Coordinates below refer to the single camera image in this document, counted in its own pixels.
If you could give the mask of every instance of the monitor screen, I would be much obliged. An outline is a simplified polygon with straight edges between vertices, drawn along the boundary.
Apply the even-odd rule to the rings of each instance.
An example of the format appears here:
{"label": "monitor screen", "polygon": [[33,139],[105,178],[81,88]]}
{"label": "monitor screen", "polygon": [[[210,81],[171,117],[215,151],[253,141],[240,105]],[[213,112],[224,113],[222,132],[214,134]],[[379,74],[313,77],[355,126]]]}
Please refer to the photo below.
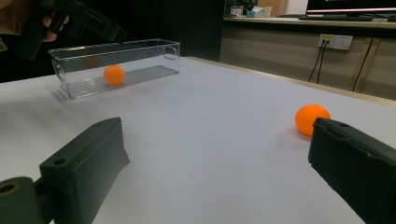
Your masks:
{"label": "monitor screen", "polygon": [[308,0],[306,14],[396,14],[396,0]]}

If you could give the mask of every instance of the electrical socket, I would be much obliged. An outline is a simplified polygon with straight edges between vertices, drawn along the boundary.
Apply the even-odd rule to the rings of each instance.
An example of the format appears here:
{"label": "electrical socket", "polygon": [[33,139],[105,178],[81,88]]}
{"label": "electrical socket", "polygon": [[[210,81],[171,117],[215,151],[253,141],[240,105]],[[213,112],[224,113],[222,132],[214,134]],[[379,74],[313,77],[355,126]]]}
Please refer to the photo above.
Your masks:
{"label": "electrical socket", "polygon": [[327,49],[332,49],[332,46],[334,44],[334,39],[335,35],[326,35],[326,34],[321,34],[318,42],[318,47],[323,47],[323,41],[329,41],[329,43],[326,45]]}
{"label": "electrical socket", "polygon": [[334,39],[334,43],[332,47],[334,49],[345,49],[349,50],[350,45],[352,44],[352,35],[337,35]]}

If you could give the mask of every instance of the transparent box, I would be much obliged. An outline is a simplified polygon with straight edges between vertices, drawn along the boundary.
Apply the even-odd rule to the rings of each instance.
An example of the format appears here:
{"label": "transparent box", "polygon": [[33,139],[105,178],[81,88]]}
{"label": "transparent box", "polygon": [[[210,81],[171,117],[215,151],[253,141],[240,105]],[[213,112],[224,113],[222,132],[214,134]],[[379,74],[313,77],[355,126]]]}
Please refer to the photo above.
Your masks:
{"label": "transparent box", "polygon": [[[49,50],[55,74],[70,99],[178,74],[179,53],[178,42],[164,39]],[[114,64],[124,71],[118,84],[110,84],[104,76],[105,69]]]}

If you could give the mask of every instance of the white table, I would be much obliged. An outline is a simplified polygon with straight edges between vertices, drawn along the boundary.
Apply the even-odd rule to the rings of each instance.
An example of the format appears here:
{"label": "white table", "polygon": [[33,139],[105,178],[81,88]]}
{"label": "white table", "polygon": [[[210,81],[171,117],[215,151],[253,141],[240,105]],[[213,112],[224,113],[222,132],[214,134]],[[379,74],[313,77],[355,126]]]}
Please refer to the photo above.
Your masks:
{"label": "white table", "polygon": [[38,179],[47,157],[120,117],[131,163],[95,224],[363,223],[311,168],[310,138],[294,116],[321,104],[396,147],[393,102],[262,75],[182,58],[178,75],[78,100],[65,98],[56,76],[0,84],[0,179]]}

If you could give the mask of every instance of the ping pong ball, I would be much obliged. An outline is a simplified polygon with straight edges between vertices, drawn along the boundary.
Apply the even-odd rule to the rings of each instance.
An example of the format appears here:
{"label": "ping pong ball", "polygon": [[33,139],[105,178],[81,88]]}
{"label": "ping pong ball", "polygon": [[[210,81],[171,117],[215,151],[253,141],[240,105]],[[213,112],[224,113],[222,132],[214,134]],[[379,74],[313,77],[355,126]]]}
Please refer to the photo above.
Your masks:
{"label": "ping pong ball", "polygon": [[125,79],[125,72],[121,66],[111,64],[105,68],[105,80],[111,85],[120,85]]}
{"label": "ping pong ball", "polygon": [[295,116],[295,123],[300,133],[312,136],[314,133],[314,122],[317,118],[330,119],[329,111],[322,105],[304,105]]}

